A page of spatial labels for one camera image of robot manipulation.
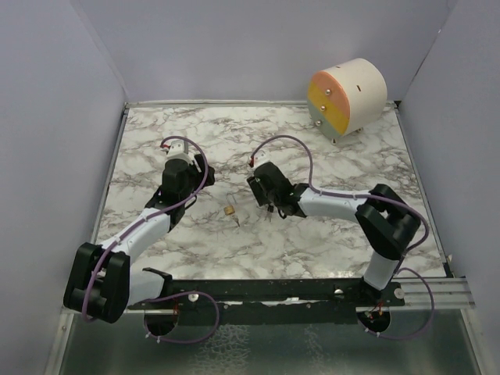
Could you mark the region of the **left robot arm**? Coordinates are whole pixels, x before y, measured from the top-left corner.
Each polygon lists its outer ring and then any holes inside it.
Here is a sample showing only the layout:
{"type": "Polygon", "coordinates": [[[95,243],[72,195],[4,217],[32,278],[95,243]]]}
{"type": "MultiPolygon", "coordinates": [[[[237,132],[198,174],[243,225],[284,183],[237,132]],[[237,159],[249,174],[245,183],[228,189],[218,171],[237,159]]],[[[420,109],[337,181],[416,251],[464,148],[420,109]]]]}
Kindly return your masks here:
{"type": "Polygon", "coordinates": [[[68,309],[90,320],[116,322],[126,307],[143,300],[161,309],[173,290],[166,275],[154,270],[134,274],[131,266],[146,249],[172,231],[205,187],[214,185],[215,170],[203,154],[170,156],[162,182],[140,215],[100,244],[83,243],[76,252],[63,296],[68,309]]]}

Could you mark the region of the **black keys of orange padlock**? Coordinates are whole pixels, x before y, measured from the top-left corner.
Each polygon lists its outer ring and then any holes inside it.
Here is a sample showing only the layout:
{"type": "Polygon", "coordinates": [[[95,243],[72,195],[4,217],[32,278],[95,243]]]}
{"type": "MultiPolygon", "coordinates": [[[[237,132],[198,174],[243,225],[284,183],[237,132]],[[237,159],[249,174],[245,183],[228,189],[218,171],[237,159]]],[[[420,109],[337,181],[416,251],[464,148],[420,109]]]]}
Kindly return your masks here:
{"type": "Polygon", "coordinates": [[[274,206],[268,205],[266,208],[265,221],[271,222],[273,218],[273,213],[274,213],[274,206]]]}

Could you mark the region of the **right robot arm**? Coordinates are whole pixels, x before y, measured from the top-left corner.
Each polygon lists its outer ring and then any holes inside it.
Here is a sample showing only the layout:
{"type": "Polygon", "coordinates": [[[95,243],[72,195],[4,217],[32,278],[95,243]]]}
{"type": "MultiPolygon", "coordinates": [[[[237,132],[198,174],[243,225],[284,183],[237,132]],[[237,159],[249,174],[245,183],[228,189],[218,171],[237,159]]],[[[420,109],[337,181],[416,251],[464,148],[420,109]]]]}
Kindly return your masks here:
{"type": "Polygon", "coordinates": [[[280,217],[326,217],[357,223],[373,254],[359,285],[359,297],[377,305],[400,267],[424,218],[386,184],[370,191],[319,191],[311,184],[292,184],[272,162],[256,167],[247,183],[258,205],[277,208],[280,217]]]}

